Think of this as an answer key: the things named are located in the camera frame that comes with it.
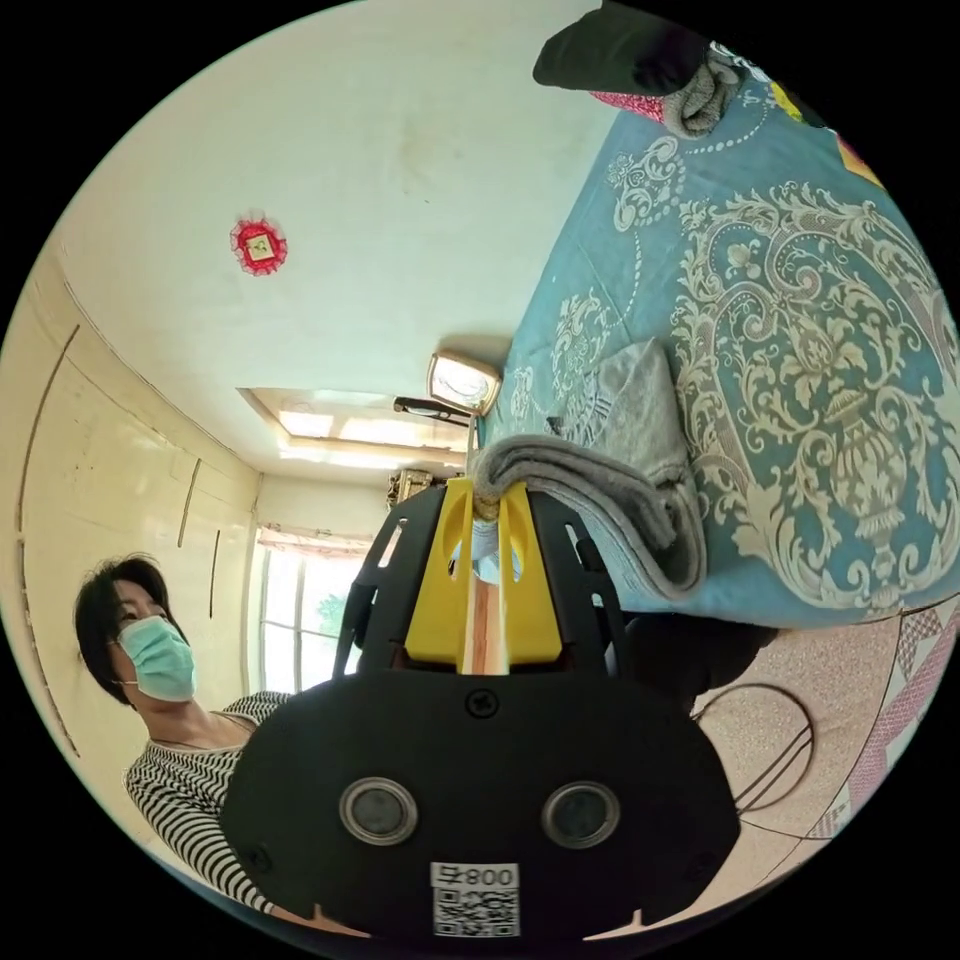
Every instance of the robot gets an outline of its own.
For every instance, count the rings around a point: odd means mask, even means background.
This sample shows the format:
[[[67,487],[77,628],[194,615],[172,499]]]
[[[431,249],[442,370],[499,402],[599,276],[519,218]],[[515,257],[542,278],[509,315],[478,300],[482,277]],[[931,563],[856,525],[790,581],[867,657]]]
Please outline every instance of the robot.
[[[224,835],[274,903],[437,954],[560,955],[685,910],[740,833],[714,747],[634,679],[580,517],[523,484],[498,520],[522,570],[500,588],[507,662],[467,672],[472,522],[469,478],[393,508],[333,678],[253,734]]]

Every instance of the lamp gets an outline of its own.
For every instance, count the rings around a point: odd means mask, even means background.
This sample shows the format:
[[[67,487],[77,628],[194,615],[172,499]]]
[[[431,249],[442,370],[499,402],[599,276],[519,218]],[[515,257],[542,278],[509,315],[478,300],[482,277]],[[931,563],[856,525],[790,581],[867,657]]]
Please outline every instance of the lamp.
[[[497,399],[502,378],[493,367],[452,350],[430,358],[427,392],[433,400],[471,416],[485,416]]]

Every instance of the cable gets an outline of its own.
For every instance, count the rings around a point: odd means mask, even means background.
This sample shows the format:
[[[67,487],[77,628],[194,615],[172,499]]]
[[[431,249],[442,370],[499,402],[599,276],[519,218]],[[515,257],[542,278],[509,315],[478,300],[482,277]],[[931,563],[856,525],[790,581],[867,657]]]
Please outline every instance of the cable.
[[[701,722],[703,715],[718,701],[722,700],[725,696],[727,696],[730,693],[733,693],[734,691],[748,690],[751,687],[754,689],[769,690],[769,691],[772,691],[773,693],[778,693],[781,696],[786,697],[786,699],[789,700],[791,703],[793,703],[797,707],[797,709],[799,709],[800,712],[803,714],[803,717],[806,721],[806,726],[800,731],[800,733],[798,733],[793,738],[793,740],[790,741],[790,743],[787,744],[787,746],[780,752],[780,755],[773,761],[773,763],[771,763],[766,768],[766,770],[763,771],[763,773],[761,773],[758,777],[756,777],[752,783],[750,783],[736,797],[734,797],[734,802],[739,804],[740,801],[743,800],[743,798],[751,790],[753,790],[756,786],[758,786],[758,784],[760,784],[767,776],[769,776],[770,772],[776,769],[777,765],[781,763],[784,757],[788,753],[790,753],[791,750],[793,750],[793,753],[790,755],[789,759],[787,760],[786,764],[782,767],[780,772],[770,781],[770,783],[768,783],[763,788],[763,790],[760,791],[760,793],[754,798],[754,800],[750,803],[747,803],[743,807],[738,806],[737,815],[741,817],[741,820],[742,820],[742,814],[744,813],[758,813],[761,810],[767,810],[770,807],[774,806],[775,804],[778,804],[782,800],[785,800],[787,797],[789,797],[790,794],[793,793],[793,791],[796,790],[809,776],[811,767],[813,765],[813,758],[816,754],[816,730],[814,729],[813,717],[811,716],[810,711],[807,709],[806,705],[800,700],[800,698],[797,697],[795,694],[792,694],[790,693],[789,690],[784,690],[783,687],[778,687],[772,683],[743,683],[743,684],[738,684],[735,687],[730,687],[729,689],[724,690],[722,693],[717,694],[717,696],[715,696],[709,703],[707,703],[707,705],[702,710],[694,714],[692,719],[699,724]],[[797,782],[782,797],[778,797],[776,800],[773,800],[770,803],[765,803],[762,806],[758,806],[758,803],[761,800],[761,798],[766,793],[768,793],[773,788],[773,786],[780,780],[780,778],[787,772],[787,770],[789,770],[793,766],[794,761],[797,759],[797,757],[800,756],[801,753],[803,753],[804,750],[807,749],[807,747],[810,747],[810,752],[809,752],[809,755],[807,756],[807,762],[804,765],[803,772],[800,774],[800,777],[797,780]]]

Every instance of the red paper decoration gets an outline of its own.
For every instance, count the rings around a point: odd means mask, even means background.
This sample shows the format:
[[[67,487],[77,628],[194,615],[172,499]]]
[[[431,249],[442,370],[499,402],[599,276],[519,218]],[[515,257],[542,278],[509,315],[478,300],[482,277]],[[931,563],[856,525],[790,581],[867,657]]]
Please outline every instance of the red paper decoration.
[[[230,245],[241,268],[255,277],[276,273],[287,259],[287,240],[280,227],[258,214],[238,220]]]

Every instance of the black hair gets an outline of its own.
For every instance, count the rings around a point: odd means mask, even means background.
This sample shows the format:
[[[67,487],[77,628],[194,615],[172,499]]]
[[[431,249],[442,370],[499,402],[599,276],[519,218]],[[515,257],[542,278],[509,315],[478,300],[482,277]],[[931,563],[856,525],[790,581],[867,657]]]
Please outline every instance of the black hair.
[[[151,557],[133,554],[119,560],[105,560],[84,580],[73,607],[73,627],[80,644],[80,657],[101,690],[118,703],[132,707],[119,682],[109,650],[109,644],[120,634],[123,612],[117,593],[118,580],[128,580],[142,587],[150,599],[162,607],[170,623],[177,630],[180,627],[170,612],[167,584]]]

